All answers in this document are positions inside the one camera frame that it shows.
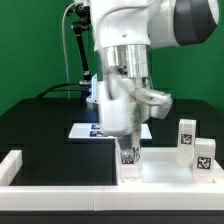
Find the white box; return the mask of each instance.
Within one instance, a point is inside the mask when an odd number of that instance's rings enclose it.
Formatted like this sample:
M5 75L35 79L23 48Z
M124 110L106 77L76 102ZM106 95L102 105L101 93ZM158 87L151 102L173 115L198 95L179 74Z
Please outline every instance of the white box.
M195 129L195 120L180 120L177 148L177 164L180 166L191 166L193 163Z
M193 164L194 180L213 182L215 147L214 139L196 138Z

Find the black tabletop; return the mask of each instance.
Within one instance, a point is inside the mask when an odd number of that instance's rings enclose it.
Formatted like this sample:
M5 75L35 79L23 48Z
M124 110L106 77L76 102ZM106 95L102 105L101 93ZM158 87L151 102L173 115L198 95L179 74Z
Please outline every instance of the black tabletop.
M216 140L216 160L223 165L224 116L200 100L174 100L166 119L149 119L146 123L152 141L143 141L143 147L176 146L180 119L197 120L196 137ZM114 140L68 139L74 123L97 122L98 111L87 108L79 99L34 98L19 102L0 117L0 160L12 149L23 152L23 167L12 185L116 185ZM200 220L206 224L222 223L223 215L222 211L0 212L0 221L6 221L0 223L89 223L91 220L94 223L197 223Z

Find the white block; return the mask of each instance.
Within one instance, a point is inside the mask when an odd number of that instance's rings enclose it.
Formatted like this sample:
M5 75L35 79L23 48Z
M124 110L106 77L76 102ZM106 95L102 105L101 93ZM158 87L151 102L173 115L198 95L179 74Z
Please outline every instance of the white block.
M193 163L195 129L195 120L180 120L177 148L177 164L180 166L191 166Z
M193 179L202 182L213 182L214 159L215 140L196 138Z
M12 150L0 164L0 186L8 186L22 166L22 151Z

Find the green backdrop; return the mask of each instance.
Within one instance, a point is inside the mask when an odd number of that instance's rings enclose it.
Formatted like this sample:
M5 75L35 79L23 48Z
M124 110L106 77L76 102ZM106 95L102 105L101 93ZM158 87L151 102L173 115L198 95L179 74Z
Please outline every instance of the green backdrop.
M61 20L70 0L0 1L0 114L24 98L66 82ZM224 1L220 22L203 45L153 50L154 87L173 98L201 99L224 113ZM71 80L82 77L77 45L66 19ZM84 42L92 73L96 71L91 33Z

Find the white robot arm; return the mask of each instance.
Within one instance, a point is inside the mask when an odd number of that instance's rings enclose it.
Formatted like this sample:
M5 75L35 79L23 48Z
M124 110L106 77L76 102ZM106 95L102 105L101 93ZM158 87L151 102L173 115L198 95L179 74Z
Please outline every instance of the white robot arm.
M138 178L140 124L150 116L164 118L172 105L169 94L151 89L150 51L207 40L219 20L217 0L75 2L90 7L95 51L101 60L101 123L108 135L118 136L120 162L126 166L121 175Z

